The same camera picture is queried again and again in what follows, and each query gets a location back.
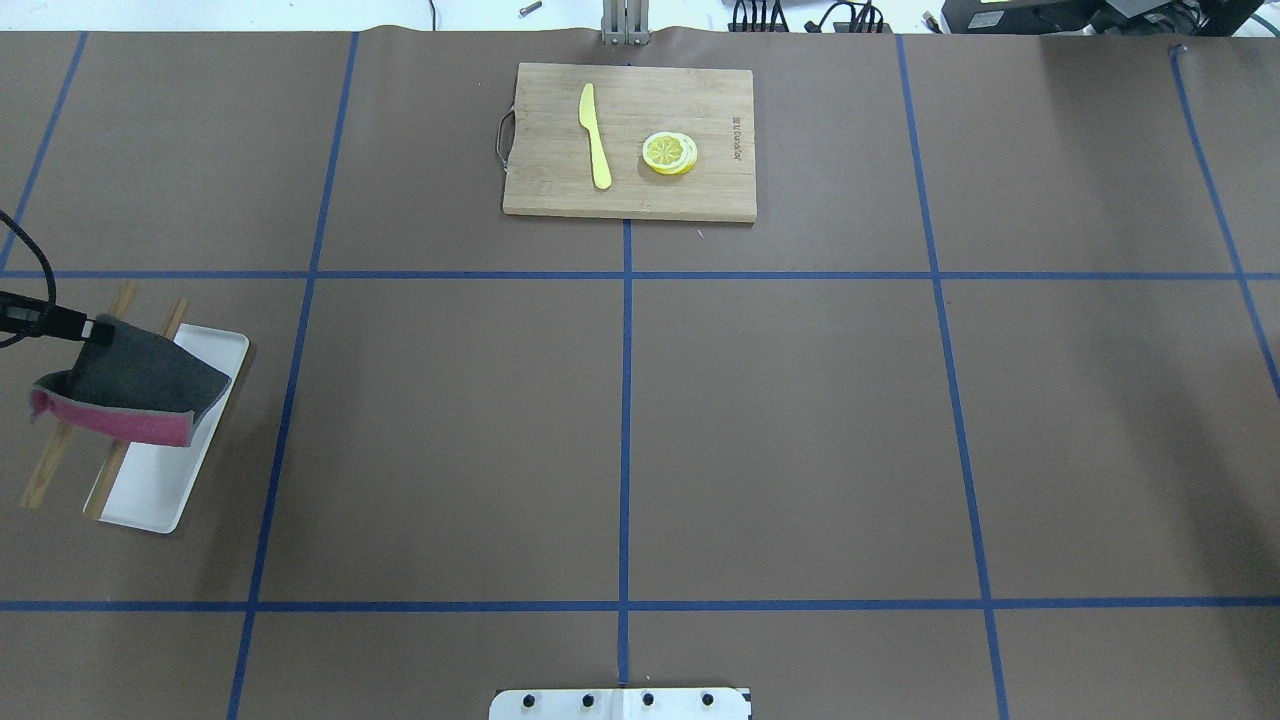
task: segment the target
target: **yellow lemon slice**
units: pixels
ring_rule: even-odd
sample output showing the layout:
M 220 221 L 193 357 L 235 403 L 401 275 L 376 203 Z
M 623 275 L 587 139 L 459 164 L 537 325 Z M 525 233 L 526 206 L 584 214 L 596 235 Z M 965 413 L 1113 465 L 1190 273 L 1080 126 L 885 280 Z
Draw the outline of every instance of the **yellow lemon slice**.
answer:
M 678 176 L 691 170 L 698 161 L 698 145 L 685 133 L 662 131 L 644 141 L 641 155 L 655 173 Z

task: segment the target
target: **blue grid line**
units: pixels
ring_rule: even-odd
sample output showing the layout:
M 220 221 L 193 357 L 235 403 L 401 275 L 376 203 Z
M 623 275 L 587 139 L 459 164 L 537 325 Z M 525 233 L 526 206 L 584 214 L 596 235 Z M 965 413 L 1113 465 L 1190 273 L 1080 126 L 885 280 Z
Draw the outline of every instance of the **blue grid line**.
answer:
M 618 443 L 618 685 L 631 679 L 631 220 L 622 220 L 622 421 Z
M 1175 45 L 1169 49 L 1169 67 L 1174 70 L 1174 86 L 1178 88 L 1178 101 L 1183 106 L 1183 119 L 1187 120 L 1187 133 L 1190 136 L 1192 147 L 1196 150 L 1196 160 L 1199 163 L 1201 174 L 1204 176 L 1204 187 L 1208 190 L 1210 201 L 1213 202 L 1217 227 L 1222 231 L 1226 251 L 1231 256 L 1231 266 L 1235 268 L 1235 277 L 1240 283 L 1240 295 L 1244 297 L 1244 306 L 1249 311 L 1249 322 L 1253 323 L 1253 334 L 1258 338 L 1258 348 L 1262 350 L 1262 359 L 1267 365 L 1267 373 L 1271 375 L 1271 389 L 1276 393 L 1276 397 L 1280 397 L 1280 373 L 1276 372 L 1275 356 L 1271 355 L 1267 333 L 1262 329 L 1258 307 L 1253 304 L 1253 292 L 1249 291 L 1249 281 L 1244 274 L 1244 264 L 1240 261 L 1240 254 L 1235 247 L 1235 238 L 1231 237 L 1231 225 L 1226 222 L 1226 210 L 1222 209 L 1222 199 L 1217 195 L 1217 183 L 1213 182 L 1213 173 L 1208 169 L 1208 159 L 1204 156 L 1199 131 L 1196 129 L 1196 118 L 1192 115 L 1192 104 L 1187 97 L 1187 86 L 1183 83 L 1183 70 L 1178 65 L 1178 56 L 1185 51 L 1185 45 Z
M 236 657 L 236 673 L 232 676 L 230 697 L 227 703 L 227 719 L 236 720 L 239 714 L 241 691 L 244 687 L 244 671 L 248 667 L 248 652 L 253 639 L 256 605 L 262 588 L 262 569 L 266 564 L 266 547 L 271 537 L 271 519 L 275 516 L 275 498 L 280 488 L 280 471 L 284 465 L 284 448 L 289 437 L 289 423 L 293 418 L 293 400 L 298 388 L 298 373 L 302 368 L 302 348 L 306 345 L 307 324 L 311 319 L 311 301 L 315 296 L 316 274 L 320 268 L 320 252 L 324 250 L 324 231 L 329 215 L 329 200 L 333 195 L 333 179 L 338 172 L 338 154 L 342 149 L 342 129 L 347 117 L 347 101 L 351 97 L 351 79 L 356 70 L 356 49 L 360 46 L 360 33 L 351 33 L 347 49 L 347 68 L 342 79 L 342 96 L 338 100 L 338 113 L 333 127 L 333 142 L 329 147 L 329 165 L 325 170 L 324 191 L 320 196 L 320 209 L 316 217 L 316 232 L 311 246 L 311 265 L 307 287 L 302 293 L 302 309 L 298 314 L 298 329 L 293 341 L 293 360 L 289 364 L 289 379 L 284 389 L 284 406 L 280 410 L 280 429 L 275 439 L 275 456 L 271 460 L 271 477 L 266 487 L 266 503 L 262 509 L 262 527 L 259 530 L 257 551 L 253 557 L 253 577 L 250 580 L 248 609 L 244 611 L 244 625 L 241 629 L 241 644 Z
M 613 600 L 259 601 L 257 614 L 617 612 Z M 137 600 L 0 601 L 0 612 L 246 612 L 248 602 Z M 1009 597 L 887 600 L 630 600 L 630 612 L 878 612 L 947 610 L 1142 610 L 1280 607 L 1280 596 Z
M 40 270 L 0 270 L 0 278 L 41 279 Z M 59 279 L 493 279 L 493 281 L 622 281 L 616 270 L 58 270 Z M 632 281 L 997 281 L 997 282 L 1236 282 L 1236 273 L 1098 273 L 1084 270 L 635 270 Z M 1249 281 L 1280 281 L 1280 273 L 1244 273 Z
M 1005 692 L 1005 670 L 1000 659 L 1000 635 L 996 629 L 996 612 L 991 607 L 991 578 L 987 573 L 987 552 L 982 539 L 982 520 L 978 515 L 978 493 L 973 484 L 973 465 L 969 460 L 969 439 L 964 424 L 964 407 L 960 404 L 960 386 L 956 380 L 955 355 L 951 350 L 951 328 L 947 322 L 946 299 L 942 293 L 942 277 L 938 268 L 938 249 L 933 238 L 933 219 L 929 214 L 929 193 L 924 183 L 924 160 L 920 154 L 920 137 L 915 126 L 915 106 L 911 101 L 911 79 L 906 68 L 906 47 L 902 36 L 897 41 L 897 67 L 902 79 L 902 105 L 906 110 L 908 135 L 911 141 L 911 163 L 915 167 L 915 191 L 920 199 L 920 222 L 924 227 L 924 245 L 929 252 L 929 272 L 933 274 L 933 302 L 938 314 L 938 334 L 942 338 L 942 359 L 947 368 L 947 388 L 951 393 L 951 415 L 956 428 L 956 447 L 960 451 L 960 471 L 964 477 L 965 501 L 969 506 L 969 532 L 973 537 L 974 562 L 978 568 L 978 588 L 986 603 L 983 619 L 987 625 L 987 648 L 991 653 L 991 675 L 996 684 L 996 708 L 1001 720 L 1009 720 L 1009 700 Z
M 63 105 L 67 104 L 67 95 L 72 91 L 72 81 L 76 79 L 76 70 L 79 68 L 79 60 L 84 55 L 84 44 L 88 42 L 88 32 L 81 32 L 79 40 L 76 41 L 76 53 L 72 54 L 72 61 L 67 67 L 67 76 L 63 77 L 63 87 L 58 91 L 58 100 L 54 102 L 54 111 L 49 114 L 49 123 L 45 124 L 45 135 L 40 138 L 40 147 L 36 150 L 36 158 L 31 163 L 31 172 L 27 173 L 27 183 L 22 187 L 22 197 L 18 200 L 18 208 L 13 213 L 13 222 L 22 223 L 22 217 L 27 213 L 27 202 L 31 201 L 31 193 L 36 190 L 36 178 L 40 176 L 40 168 L 45 164 L 45 154 L 49 152 L 49 145 L 54 141 L 54 128 L 58 127 L 58 118 L 63 114 Z M 9 231 L 5 236 L 4 250 L 0 250 L 0 270 L 9 264 L 9 252 L 13 251 L 13 231 Z

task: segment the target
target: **yellow knife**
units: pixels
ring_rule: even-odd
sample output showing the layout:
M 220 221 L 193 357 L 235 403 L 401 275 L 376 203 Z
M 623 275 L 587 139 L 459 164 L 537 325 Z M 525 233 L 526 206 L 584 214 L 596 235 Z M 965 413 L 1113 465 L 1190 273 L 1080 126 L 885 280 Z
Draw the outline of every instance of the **yellow knife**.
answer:
M 600 190 L 609 190 L 613 176 L 609 173 L 609 161 L 604 159 L 604 146 L 600 145 L 600 127 L 595 123 L 595 86 L 591 83 L 582 86 L 582 97 L 577 101 L 577 122 L 591 138 L 591 182 Z

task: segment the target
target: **wooden cutting board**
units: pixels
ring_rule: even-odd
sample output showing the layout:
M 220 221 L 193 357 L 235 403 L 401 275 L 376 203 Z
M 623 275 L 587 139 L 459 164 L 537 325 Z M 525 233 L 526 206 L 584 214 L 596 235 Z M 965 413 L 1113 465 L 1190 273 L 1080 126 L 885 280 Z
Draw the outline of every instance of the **wooden cutting board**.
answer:
M 613 173 L 609 190 L 591 183 L 590 145 L 577 122 L 589 82 Z M 754 223 L 754 108 L 750 70 L 521 63 L 502 209 L 511 215 Z M 692 170 L 662 176 L 644 164 L 640 147 L 658 131 L 694 138 Z

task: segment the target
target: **brown table surface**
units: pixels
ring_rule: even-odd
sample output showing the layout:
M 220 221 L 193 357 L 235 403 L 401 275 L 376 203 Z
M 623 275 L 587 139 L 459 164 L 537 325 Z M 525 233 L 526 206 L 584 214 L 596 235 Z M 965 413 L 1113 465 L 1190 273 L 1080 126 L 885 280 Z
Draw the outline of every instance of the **brown table surface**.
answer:
M 0 354 L 0 715 L 1280 716 L 1280 44 L 1170 44 L 0 35 L 61 304 L 253 342 L 170 536 Z M 503 215 L 518 61 L 751 69 L 759 222 Z

